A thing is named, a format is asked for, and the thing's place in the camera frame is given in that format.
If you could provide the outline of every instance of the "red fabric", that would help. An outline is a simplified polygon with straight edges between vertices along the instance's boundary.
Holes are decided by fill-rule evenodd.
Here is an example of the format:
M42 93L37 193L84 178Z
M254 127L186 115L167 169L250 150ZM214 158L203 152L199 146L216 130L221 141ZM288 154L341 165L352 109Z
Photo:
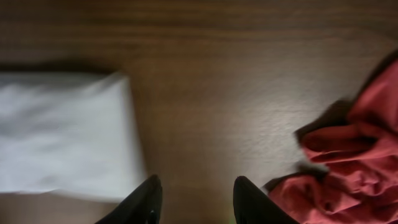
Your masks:
M300 223L398 223L398 62L369 85L347 120L303 139L307 157L330 169L322 182L292 177L269 196Z

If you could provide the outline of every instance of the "crumpled red cloth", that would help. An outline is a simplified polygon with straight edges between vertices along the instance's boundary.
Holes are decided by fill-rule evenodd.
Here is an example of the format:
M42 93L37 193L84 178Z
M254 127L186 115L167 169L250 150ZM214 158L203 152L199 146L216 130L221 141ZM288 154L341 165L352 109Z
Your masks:
M329 173L291 177L270 194L299 223L398 223L398 62L359 96L349 125L321 128L302 146Z

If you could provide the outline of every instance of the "folded white cloth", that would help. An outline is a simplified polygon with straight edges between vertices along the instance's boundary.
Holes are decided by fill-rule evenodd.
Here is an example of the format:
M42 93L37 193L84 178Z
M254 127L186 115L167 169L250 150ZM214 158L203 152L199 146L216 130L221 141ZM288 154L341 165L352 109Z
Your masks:
M145 177L127 78L0 73L0 192L118 201Z

